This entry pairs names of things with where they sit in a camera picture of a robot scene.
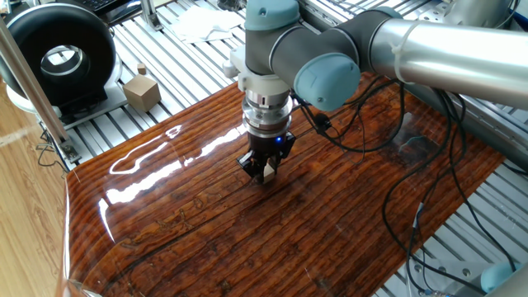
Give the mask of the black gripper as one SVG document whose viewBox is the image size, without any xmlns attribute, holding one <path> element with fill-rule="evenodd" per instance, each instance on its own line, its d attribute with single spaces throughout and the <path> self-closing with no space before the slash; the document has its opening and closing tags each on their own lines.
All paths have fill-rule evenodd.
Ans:
<svg viewBox="0 0 528 297">
<path fill-rule="evenodd" d="M 295 141 L 296 137 L 289 131 L 270 138 L 250 134 L 248 136 L 249 150 L 237 158 L 237 163 L 251 179 L 257 184 L 262 184 L 265 158 L 269 158 L 268 164 L 276 175 L 281 161 L 288 157 Z"/>
</svg>

